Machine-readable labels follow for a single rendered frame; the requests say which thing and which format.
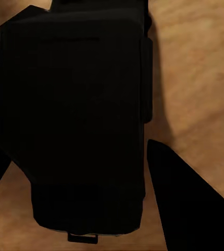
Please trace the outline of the digital camera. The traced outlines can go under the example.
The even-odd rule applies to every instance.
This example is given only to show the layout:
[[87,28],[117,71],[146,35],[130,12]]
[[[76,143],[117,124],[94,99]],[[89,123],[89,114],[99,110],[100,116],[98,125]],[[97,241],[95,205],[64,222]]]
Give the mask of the digital camera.
[[140,229],[151,25],[148,0],[52,0],[0,26],[0,148],[70,242]]

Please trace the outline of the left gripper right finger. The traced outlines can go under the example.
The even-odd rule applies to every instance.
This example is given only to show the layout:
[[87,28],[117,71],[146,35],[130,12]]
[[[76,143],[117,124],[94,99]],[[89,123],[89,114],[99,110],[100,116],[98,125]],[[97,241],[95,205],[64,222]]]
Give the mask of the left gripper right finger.
[[224,198],[164,143],[147,161],[168,251],[224,251]]

